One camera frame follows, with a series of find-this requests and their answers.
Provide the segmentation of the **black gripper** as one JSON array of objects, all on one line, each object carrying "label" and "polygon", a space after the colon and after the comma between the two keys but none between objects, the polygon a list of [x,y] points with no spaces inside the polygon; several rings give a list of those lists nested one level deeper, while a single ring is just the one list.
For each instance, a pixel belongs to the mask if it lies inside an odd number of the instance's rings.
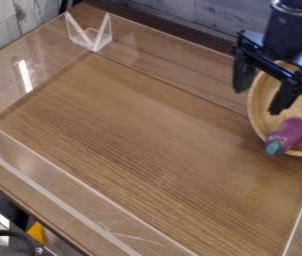
[{"label": "black gripper", "polygon": [[259,69],[276,80],[283,80],[268,106],[271,115],[279,115],[290,108],[302,93],[294,75],[302,72],[302,52],[290,58],[280,58],[263,45],[263,34],[240,30],[236,38],[235,58],[232,65],[232,88],[236,93],[248,90]]}]

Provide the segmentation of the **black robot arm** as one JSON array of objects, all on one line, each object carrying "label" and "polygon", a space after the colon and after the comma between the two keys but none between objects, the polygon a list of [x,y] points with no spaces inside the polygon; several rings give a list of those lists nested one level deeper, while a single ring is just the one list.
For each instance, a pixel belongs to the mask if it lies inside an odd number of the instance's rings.
[{"label": "black robot arm", "polygon": [[266,31],[240,30],[232,66],[232,88],[250,89],[255,71],[274,77],[280,86],[268,106],[271,115],[291,107],[302,95],[302,0],[271,0]]}]

